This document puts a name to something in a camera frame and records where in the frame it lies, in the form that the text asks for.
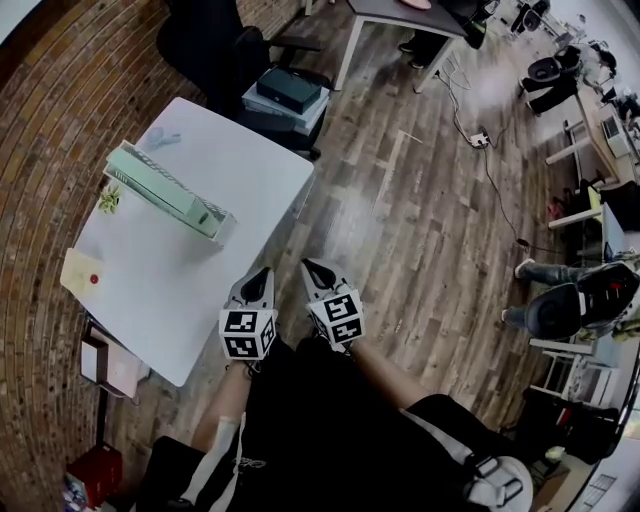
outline mint green box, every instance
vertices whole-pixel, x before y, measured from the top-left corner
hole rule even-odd
[[[127,141],[111,152],[107,162],[104,174],[207,238],[228,234],[229,224],[235,223],[229,212],[196,196]]]

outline red box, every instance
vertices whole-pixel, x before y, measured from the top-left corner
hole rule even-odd
[[[94,446],[67,466],[68,476],[84,486],[87,506],[100,506],[122,480],[122,454],[109,445]]]

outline jeans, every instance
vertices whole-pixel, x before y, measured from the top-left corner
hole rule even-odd
[[[524,23],[522,22],[524,21],[524,17],[529,12],[530,9],[531,9],[531,6],[529,4],[524,4],[520,8],[520,12],[518,13],[516,20],[513,22],[513,25],[511,26],[512,33],[522,34],[524,32]]]
[[[520,267],[518,279],[533,281],[548,286],[559,286],[567,283],[577,283],[589,270],[572,268],[566,265],[545,265],[543,263],[527,263]],[[504,321],[512,327],[525,329],[525,313],[527,308],[510,307]]]
[[[536,114],[542,114],[547,110],[551,110],[553,107],[560,105],[560,103],[578,93],[578,82],[571,74],[560,75],[558,78],[548,82],[539,82],[531,78],[524,78],[522,85],[524,85],[527,92],[551,88],[539,98],[529,102],[529,105],[531,105],[531,108]]]
[[[423,30],[416,30],[414,36],[407,44],[413,50],[413,59],[416,63],[428,66],[436,58],[438,52],[448,41],[446,36],[432,34]]]

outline office chair wheel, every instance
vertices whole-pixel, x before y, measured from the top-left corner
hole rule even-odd
[[[316,160],[318,160],[318,158],[320,158],[322,156],[322,153],[320,152],[319,149],[316,148],[311,148],[309,150],[309,160],[311,160],[312,162],[315,162]]]

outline power cable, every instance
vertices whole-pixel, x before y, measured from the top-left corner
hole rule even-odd
[[[451,87],[451,83],[453,83],[454,85],[457,85],[461,89],[471,90],[471,82],[467,78],[467,75],[464,73],[464,71],[463,71],[463,74],[464,74],[465,80],[469,84],[468,88],[467,87],[463,87],[463,86],[459,85],[457,82],[453,81],[452,80],[452,76],[454,76],[455,73],[460,70],[458,68],[461,68],[461,67],[460,67],[460,64],[458,63],[457,58],[456,58],[456,64],[458,65],[458,67],[456,67],[456,65],[453,62],[451,62],[450,59],[447,59],[447,60],[454,67],[454,70],[453,70],[453,72],[451,74],[449,74],[443,67],[443,72],[446,75],[446,77],[449,79],[449,82],[447,83],[446,81],[444,81],[439,73],[436,76],[438,77],[438,80],[440,80],[447,87],[447,89],[449,90],[449,98],[451,99],[451,103],[453,104],[453,125],[455,126],[456,130],[458,130],[458,133],[460,133],[460,135],[462,135],[462,137],[464,137],[465,141],[467,142],[467,144],[471,148],[473,148],[473,149],[482,149],[483,150],[483,152],[484,152],[485,174],[487,175],[487,178],[489,178],[489,182],[491,183],[491,186],[493,187],[493,190],[495,191],[496,195],[498,196],[498,202],[500,204],[500,211],[502,212],[502,216],[504,217],[504,220],[507,222],[507,224],[511,228],[511,231],[513,232],[513,238],[514,238],[515,242],[519,246],[524,247],[525,250],[527,250],[527,251],[529,249],[536,249],[538,251],[548,252],[548,253],[551,253],[551,254],[564,255],[563,252],[555,251],[555,250],[549,249],[547,247],[540,247],[540,246],[537,246],[537,245],[532,245],[531,243],[529,243],[524,238],[518,237],[518,233],[516,231],[515,226],[513,225],[513,223],[511,222],[511,220],[507,216],[507,213],[505,212],[504,204],[502,202],[502,194],[500,193],[500,189],[498,189],[498,187],[496,186],[496,184],[493,181],[493,178],[491,177],[491,174],[489,172],[489,158],[488,158],[488,155],[487,155],[487,147],[486,146],[476,147],[476,146],[474,146],[472,144],[471,139],[467,136],[466,132],[464,131],[464,128],[462,127],[462,123],[460,122],[460,118],[458,117],[458,113],[460,111],[460,102],[459,102],[458,98],[456,97],[455,93],[453,92],[453,88]],[[504,133],[509,129],[510,124],[511,124],[511,118],[509,118],[509,121],[507,122],[506,126],[501,128],[500,131],[498,132],[498,135],[496,137],[496,142],[495,143],[492,142],[488,131],[485,128],[481,127],[481,129],[487,134],[487,138],[489,140],[489,144],[491,145],[491,147],[493,149],[498,149],[498,146],[500,145],[500,139],[502,138]]]

